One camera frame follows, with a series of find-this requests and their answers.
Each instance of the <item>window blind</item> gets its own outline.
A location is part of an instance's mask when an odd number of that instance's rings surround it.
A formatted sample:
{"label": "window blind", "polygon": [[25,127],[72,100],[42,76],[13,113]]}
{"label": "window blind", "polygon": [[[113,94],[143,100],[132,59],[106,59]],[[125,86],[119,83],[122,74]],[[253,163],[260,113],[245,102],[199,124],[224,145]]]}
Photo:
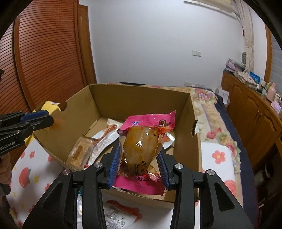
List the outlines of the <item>window blind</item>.
{"label": "window blind", "polygon": [[270,80],[276,83],[276,91],[282,94],[282,50],[274,36],[271,34],[272,41],[272,65]]}

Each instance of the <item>curtain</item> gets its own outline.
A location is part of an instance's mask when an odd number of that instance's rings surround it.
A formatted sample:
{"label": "curtain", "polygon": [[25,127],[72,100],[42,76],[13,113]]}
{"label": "curtain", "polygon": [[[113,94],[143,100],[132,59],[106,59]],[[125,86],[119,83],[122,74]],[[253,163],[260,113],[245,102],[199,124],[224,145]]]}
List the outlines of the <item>curtain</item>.
{"label": "curtain", "polygon": [[246,72],[254,71],[254,30],[251,12],[243,0],[235,0],[241,17],[246,43]]}

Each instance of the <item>metal bolt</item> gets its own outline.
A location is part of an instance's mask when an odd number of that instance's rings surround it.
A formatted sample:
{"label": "metal bolt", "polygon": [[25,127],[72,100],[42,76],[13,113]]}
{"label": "metal bolt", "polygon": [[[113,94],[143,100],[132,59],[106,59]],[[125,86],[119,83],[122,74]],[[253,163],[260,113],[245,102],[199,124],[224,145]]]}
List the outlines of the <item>metal bolt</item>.
{"label": "metal bolt", "polygon": [[210,176],[213,176],[215,174],[215,172],[212,169],[209,169],[207,171],[207,174],[210,175]]}
{"label": "metal bolt", "polygon": [[63,171],[63,174],[64,174],[64,175],[69,175],[70,172],[71,172],[71,171],[70,171],[69,169],[65,169],[65,170]]}
{"label": "metal bolt", "polygon": [[94,163],[94,167],[96,167],[96,168],[100,168],[101,166],[102,166],[101,162],[95,162]]}
{"label": "metal bolt", "polygon": [[180,163],[178,163],[178,164],[175,165],[175,167],[178,168],[178,169],[182,169],[182,168],[183,168],[183,165],[180,164]]}

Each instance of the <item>nutrition label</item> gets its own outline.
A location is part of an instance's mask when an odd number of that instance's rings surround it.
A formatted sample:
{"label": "nutrition label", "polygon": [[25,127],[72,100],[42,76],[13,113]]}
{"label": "nutrition label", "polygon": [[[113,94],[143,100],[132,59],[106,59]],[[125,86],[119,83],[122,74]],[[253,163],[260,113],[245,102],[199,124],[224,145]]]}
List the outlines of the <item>nutrition label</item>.
{"label": "nutrition label", "polygon": [[107,229],[127,229],[136,219],[135,215],[124,212],[108,203],[104,203],[104,213]]}

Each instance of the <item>floral blanket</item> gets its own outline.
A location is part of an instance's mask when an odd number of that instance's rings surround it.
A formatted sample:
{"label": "floral blanket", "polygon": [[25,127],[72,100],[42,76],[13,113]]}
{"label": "floral blanket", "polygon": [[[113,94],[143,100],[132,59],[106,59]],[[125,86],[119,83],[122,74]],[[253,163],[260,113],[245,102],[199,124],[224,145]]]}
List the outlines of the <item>floral blanket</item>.
{"label": "floral blanket", "polygon": [[237,200],[243,207],[243,194],[240,176],[240,149],[237,142],[233,141],[228,132],[224,121],[216,110],[216,95],[208,90],[191,87],[160,87],[144,85],[144,87],[156,87],[173,91],[182,91],[190,93],[194,103],[195,114],[198,118],[197,126],[199,128],[201,142],[212,142],[228,147],[232,151],[232,159],[235,173]]}

